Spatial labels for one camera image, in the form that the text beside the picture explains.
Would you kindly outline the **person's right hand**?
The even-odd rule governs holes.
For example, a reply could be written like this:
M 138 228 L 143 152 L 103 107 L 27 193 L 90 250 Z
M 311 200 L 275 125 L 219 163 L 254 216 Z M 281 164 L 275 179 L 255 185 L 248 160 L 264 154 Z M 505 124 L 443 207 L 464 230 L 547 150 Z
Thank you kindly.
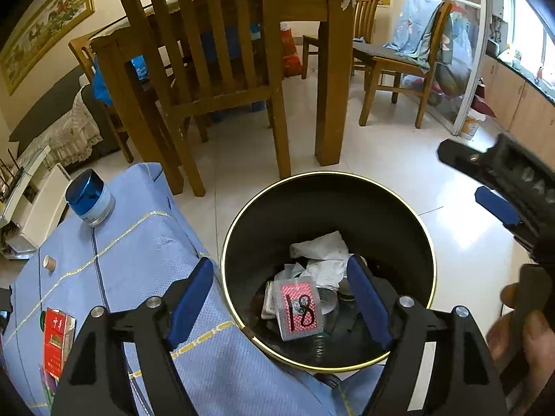
M 511 322 L 514 313 L 498 319 L 486 334 L 486 341 L 494 361 L 510 346 Z M 541 311 L 528 314 L 521 335 L 529 372 L 524 379 L 520 399 L 510 415 L 554 414 L 554 331 Z

